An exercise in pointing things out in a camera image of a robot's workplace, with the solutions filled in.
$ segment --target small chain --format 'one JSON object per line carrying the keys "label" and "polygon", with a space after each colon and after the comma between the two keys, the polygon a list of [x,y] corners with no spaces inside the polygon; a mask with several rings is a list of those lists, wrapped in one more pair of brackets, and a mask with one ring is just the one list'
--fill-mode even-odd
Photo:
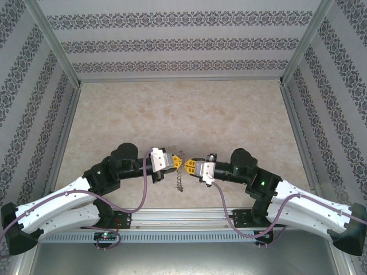
{"label": "small chain", "polygon": [[182,166],[185,164],[185,153],[183,150],[179,150],[177,156],[182,160],[182,165],[177,169],[177,190],[184,191],[182,186]]}

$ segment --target floor surface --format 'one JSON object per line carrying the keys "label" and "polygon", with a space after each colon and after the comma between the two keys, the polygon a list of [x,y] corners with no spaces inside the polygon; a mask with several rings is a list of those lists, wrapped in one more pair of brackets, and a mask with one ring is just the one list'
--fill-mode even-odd
{"label": "floor surface", "polygon": [[[309,190],[286,108],[276,80],[185,81],[84,84],[56,189],[101,162],[119,144],[134,143],[139,157],[151,147],[165,147],[185,160],[218,153],[229,162],[243,147],[259,167]],[[182,171],[151,184],[145,208],[221,207],[216,188],[200,185]],[[218,182],[228,207],[252,206],[245,185]],[[121,207],[137,207],[143,179],[124,180],[105,197]]]}

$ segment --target damask pattern wall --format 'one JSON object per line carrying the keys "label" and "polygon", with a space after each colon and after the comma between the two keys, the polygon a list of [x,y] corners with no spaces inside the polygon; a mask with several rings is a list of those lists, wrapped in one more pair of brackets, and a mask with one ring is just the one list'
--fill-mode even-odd
{"label": "damask pattern wall", "polygon": [[75,88],[22,1],[0,0],[0,18],[1,207],[42,197]]}
{"label": "damask pattern wall", "polygon": [[320,0],[41,0],[83,80],[280,77]]}
{"label": "damask pattern wall", "polygon": [[367,203],[366,38],[367,1],[336,0],[288,83],[323,195],[347,204]]}

